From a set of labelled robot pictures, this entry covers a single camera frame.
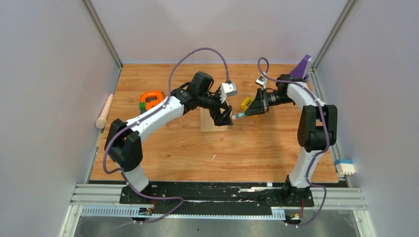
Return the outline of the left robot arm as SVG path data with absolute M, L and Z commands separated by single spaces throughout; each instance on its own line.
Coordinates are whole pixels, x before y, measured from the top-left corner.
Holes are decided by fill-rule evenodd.
M 118 165 L 125 181 L 132 187 L 132 197 L 139 204 L 151 199 L 151 190 L 147 188 L 146 177 L 141 162 L 143 160 L 142 143 L 155 131 L 198 107 L 207 109 L 215 126 L 231 126 L 232 106 L 227 97 L 237 94 L 236 85 L 227 81 L 216 92 L 211 92 L 214 79 L 207 73 L 197 72 L 190 82 L 175 88 L 167 98 L 147 112 L 122 121 L 114 120 L 105 143 L 104 158 Z

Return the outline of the brown paper envelope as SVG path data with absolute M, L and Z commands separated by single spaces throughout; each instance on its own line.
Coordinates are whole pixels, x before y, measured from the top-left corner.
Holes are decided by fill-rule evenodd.
M 207 109 L 200 108 L 200 131 L 204 132 L 225 132 L 228 126 L 216 126 Z

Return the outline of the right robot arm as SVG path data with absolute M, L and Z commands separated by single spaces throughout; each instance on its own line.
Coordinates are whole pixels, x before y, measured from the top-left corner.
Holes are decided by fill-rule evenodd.
M 259 88 L 244 116 L 265 114 L 270 107 L 293 103 L 301 110 L 297 129 L 300 146 L 296 164 L 281 189 L 283 202 L 295 206 L 309 198 L 311 178 L 320 158 L 337 138 L 337 107 L 325 104 L 308 88 L 303 78 L 280 75 L 276 89 Z

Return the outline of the white green glue stick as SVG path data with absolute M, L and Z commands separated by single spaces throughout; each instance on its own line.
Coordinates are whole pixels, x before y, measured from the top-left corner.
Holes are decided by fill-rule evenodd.
M 239 118 L 242 118 L 242 117 L 245 117 L 245 116 L 246 116 L 245 113 L 241 112 L 241 113 L 233 115 L 231 118 L 232 119 L 239 119 Z

